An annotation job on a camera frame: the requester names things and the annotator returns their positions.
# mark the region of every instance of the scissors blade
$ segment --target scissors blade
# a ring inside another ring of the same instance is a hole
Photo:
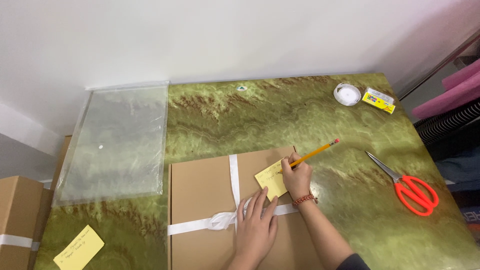
[[[375,163],[377,163],[378,166],[380,166],[380,168],[382,168],[388,175],[390,175],[390,177],[393,178],[393,182],[394,183],[398,183],[398,180],[400,178],[402,178],[402,175],[397,173],[397,172],[394,172],[392,171],[390,168],[388,168],[385,164],[383,164],[380,160],[378,160],[376,157],[374,157],[372,154],[370,154],[369,152],[365,151],[365,153],[367,153],[367,155],[373,160],[375,161]]]

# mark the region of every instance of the green marble table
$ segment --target green marble table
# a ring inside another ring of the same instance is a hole
[[[364,102],[343,106],[332,94],[342,82],[394,96],[383,74],[172,85],[165,164],[289,145],[306,154],[338,137],[308,161],[312,191],[372,269],[480,268],[480,251],[401,104],[392,115]],[[365,150],[430,184],[440,198],[433,214],[404,207]],[[53,208],[35,269],[58,269],[52,259],[87,224],[105,246],[85,270],[166,269],[165,179],[161,196]]]

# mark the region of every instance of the hand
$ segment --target hand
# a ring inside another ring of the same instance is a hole
[[[268,187],[265,187],[261,193],[257,192],[253,195],[245,216],[243,216],[245,199],[239,204],[237,250],[229,270],[256,268],[273,246],[278,230],[278,216],[273,216],[273,211],[278,198],[276,196],[273,198],[263,217],[260,217],[267,192]]]
[[[294,169],[290,164],[299,160],[301,156],[293,152],[290,157],[282,159],[283,184],[290,192],[293,200],[299,199],[310,194],[310,178],[312,177],[312,167],[305,162],[300,162]]]

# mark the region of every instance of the yellow pencil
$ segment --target yellow pencil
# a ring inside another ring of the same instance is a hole
[[[322,152],[323,150],[325,150],[325,149],[329,148],[330,146],[332,146],[332,145],[334,145],[334,144],[338,143],[339,141],[340,141],[339,139],[335,139],[334,141],[331,141],[331,142],[329,142],[328,144],[326,144],[326,145],[324,145],[324,146],[322,146],[322,147],[318,148],[317,150],[313,151],[312,153],[310,153],[310,154],[308,154],[308,155],[305,155],[305,156],[304,156],[304,157],[302,157],[301,159],[299,159],[299,160],[297,160],[296,162],[294,162],[294,163],[290,164],[290,167],[293,167],[293,166],[295,166],[295,165],[299,164],[300,162],[303,162],[303,161],[305,161],[305,160],[307,160],[307,159],[311,158],[312,156],[314,156],[314,155],[316,155],[316,154],[318,154],[318,153]]]

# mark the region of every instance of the brown cardboard box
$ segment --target brown cardboard box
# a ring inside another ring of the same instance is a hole
[[[43,189],[42,198],[40,200],[40,208],[35,222],[35,231],[33,233],[32,250],[30,251],[30,259],[28,260],[28,269],[32,270],[35,265],[36,254],[38,252],[38,246],[42,240],[43,231],[47,225],[48,216],[50,215],[50,209],[52,206],[53,190]]]
[[[55,169],[55,173],[53,173],[52,184],[50,185],[51,190],[55,190],[55,188],[57,187],[57,182],[60,177],[63,161],[65,160],[65,156],[67,155],[68,146],[70,145],[71,140],[72,140],[72,135],[65,136],[65,140],[63,141],[63,146],[61,147],[59,158],[57,161],[57,167]]]
[[[42,183],[25,177],[0,179],[0,235],[33,238],[42,190]],[[29,256],[30,247],[0,245],[0,269],[26,270]]]
[[[261,190],[254,175],[289,156],[294,147],[237,155],[240,197]],[[228,156],[171,164],[169,167],[169,224],[201,220],[219,212],[234,212]],[[292,203],[289,193],[278,205]],[[235,227],[175,234],[169,237],[170,270],[226,269],[234,255]],[[321,269],[307,227],[300,213],[278,216],[274,246],[259,270]]]

